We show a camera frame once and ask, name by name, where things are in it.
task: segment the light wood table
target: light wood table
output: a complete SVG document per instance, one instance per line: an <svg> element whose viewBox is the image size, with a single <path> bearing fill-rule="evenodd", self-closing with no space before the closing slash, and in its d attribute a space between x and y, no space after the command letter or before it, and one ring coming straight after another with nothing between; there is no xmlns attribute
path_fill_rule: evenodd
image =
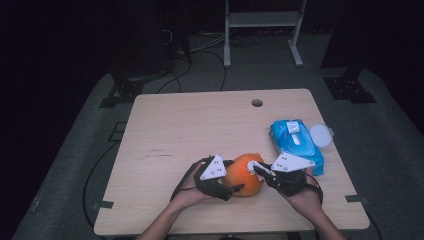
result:
<svg viewBox="0 0 424 240"><path fill-rule="evenodd" d="M252 101L259 99L261 107ZM324 123L306 89L140 95L127 128L94 230L98 235L139 234L168 204L193 162L220 153L234 159L260 153L267 163L278 156L270 125L302 119L306 126ZM356 191L335 145L322 149L324 210L339 229L365 229L368 218L360 202L345 196ZM247 233L312 230L313 226L274 190L263 185L251 197L212 199L186 209L170 234Z"/></svg>

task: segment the orange pumpkin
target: orange pumpkin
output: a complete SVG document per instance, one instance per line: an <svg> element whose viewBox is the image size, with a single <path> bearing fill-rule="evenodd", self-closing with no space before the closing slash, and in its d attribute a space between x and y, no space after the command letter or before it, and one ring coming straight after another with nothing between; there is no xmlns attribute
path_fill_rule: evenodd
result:
<svg viewBox="0 0 424 240"><path fill-rule="evenodd" d="M247 153L234 159L234 163L226 168L227 175L221 178L222 184L228 187L245 184L239 192L233 193L233 196L247 197L257 193L261 189L264 181L259 181L256 174L252 175L247 170L247 164L252 160L264 162L259 153Z"/></svg>

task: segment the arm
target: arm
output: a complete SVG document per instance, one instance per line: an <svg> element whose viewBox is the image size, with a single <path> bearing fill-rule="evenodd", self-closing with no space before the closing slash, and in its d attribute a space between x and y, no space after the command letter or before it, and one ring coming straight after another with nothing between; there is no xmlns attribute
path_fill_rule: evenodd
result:
<svg viewBox="0 0 424 240"><path fill-rule="evenodd" d="M310 168L305 172L312 175ZM314 180L307 177L309 184L315 184ZM290 205L303 217L308 219L320 236L325 240L346 240L347 238L334 225L321 207L318 194L311 189L303 189L300 193L287 197L281 194Z"/></svg>
<svg viewBox="0 0 424 240"><path fill-rule="evenodd" d="M159 216L144 230L144 232L137 237L137 240L163 240L168 234L169 230L174 224L180 213L193 205L202 202L205 199L212 197L201 193L195 188L194 173L199 169L200 165L195 169L186 183L182 186L182 190L175 196L175 198L165 207Z"/></svg>

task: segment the white metal stand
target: white metal stand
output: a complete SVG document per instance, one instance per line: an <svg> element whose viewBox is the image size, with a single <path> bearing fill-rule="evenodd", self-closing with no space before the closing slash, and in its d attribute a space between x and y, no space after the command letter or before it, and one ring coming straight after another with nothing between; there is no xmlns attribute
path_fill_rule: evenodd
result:
<svg viewBox="0 0 424 240"><path fill-rule="evenodd" d="M230 57L230 28L233 27L281 27L294 26L293 39L288 40L290 51L297 67L303 66L297 39L300 33L307 0L302 0L299 11L288 12L240 12L230 13L229 1L225 1L225 43L224 43L224 66L231 66Z"/></svg>

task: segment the blue wet wipes package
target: blue wet wipes package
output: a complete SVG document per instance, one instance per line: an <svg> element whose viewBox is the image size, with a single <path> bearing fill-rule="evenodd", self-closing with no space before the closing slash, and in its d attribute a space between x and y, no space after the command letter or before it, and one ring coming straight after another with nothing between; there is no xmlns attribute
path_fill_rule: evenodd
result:
<svg viewBox="0 0 424 240"><path fill-rule="evenodd" d="M270 127L270 136L280 152L288 152L315 162L313 175L324 174L324 157L300 120L278 120Z"/></svg>

